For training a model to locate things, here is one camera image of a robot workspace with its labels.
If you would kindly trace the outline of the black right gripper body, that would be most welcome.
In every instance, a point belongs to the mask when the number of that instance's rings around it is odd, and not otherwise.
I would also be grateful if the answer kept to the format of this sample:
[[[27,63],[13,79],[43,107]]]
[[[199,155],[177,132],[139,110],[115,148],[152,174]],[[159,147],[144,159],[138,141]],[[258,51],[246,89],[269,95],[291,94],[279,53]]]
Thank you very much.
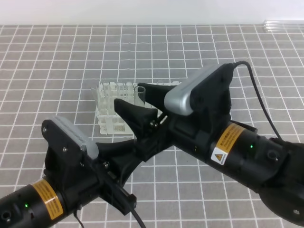
[[[206,164],[221,164],[226,158],[226,153],[221,152],[221,159],[217,159],[214,149],[231,124],[230,111],[224,113],[206,108],[188,116],[168,113],[168,117],[168,130],[176,147]]]

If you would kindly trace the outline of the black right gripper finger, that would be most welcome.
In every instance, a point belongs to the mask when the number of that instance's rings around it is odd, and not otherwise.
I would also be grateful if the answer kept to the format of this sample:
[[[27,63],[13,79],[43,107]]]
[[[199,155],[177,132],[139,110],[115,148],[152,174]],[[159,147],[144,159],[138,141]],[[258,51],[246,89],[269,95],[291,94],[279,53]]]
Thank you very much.
[[[165,113],[183,114],[183,86],[138,83],[145,89],[145,101]]]

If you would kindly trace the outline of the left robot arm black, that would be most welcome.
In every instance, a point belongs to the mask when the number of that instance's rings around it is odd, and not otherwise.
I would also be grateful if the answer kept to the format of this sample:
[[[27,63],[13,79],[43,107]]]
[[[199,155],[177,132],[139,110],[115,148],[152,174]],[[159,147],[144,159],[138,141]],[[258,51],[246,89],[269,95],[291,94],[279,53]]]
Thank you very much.
[[[132,214],[140,227],[144,223],[135,211],[136,197],[124,184],[154,151],[140,148],[162,138],[165,113],[115,99],[115,110],[130,125],[136,138],[123,142],[94,142],[62,116],[43,121],[41,132],[48,143],[44,177],[0,200],[3,228],[49,228],[97,198],[122,214]]]

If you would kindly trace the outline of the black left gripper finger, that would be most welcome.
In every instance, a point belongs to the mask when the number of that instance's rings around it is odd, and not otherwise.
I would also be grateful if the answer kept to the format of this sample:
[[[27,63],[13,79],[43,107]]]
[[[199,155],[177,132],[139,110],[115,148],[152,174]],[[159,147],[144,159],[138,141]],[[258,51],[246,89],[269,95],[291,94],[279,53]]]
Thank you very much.
[[[116,157],[133,152],[134,140],[113,143],[97,142],[96,145],[99,149],[100,157]]]
[[[133,105],[122,99],[114,100],[114,110],[131,128],[138,140],[149,135],[150,122],[158,117],[157,109]]]

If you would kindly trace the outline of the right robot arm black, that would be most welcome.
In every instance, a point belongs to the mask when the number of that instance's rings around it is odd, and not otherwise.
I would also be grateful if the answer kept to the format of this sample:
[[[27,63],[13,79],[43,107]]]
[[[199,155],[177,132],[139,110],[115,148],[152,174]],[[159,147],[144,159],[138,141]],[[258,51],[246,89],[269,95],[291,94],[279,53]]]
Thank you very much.
[[[166,116],[162,139],[257,193],[277,216],[304,224],[304,146],[231,120],[229,85],[143,84]]]

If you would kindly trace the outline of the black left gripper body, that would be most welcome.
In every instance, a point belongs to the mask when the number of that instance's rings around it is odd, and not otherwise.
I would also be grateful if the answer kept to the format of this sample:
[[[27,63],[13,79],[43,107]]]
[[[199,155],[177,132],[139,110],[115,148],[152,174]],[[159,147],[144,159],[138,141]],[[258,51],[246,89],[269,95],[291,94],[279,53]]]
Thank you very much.
[[[79,192],[79,205],[84,206],[100,197],[124,215],[134,213],[137,199],[124,189],[125,182],[141,162],[148,161],[163,150],[172,146],[168,130],[168,114],[158,115],[150,122],[151,131],[142,139],[134,139],[133,152],[116,157],[100,157],[90,163],[92,175],[85,176]]]

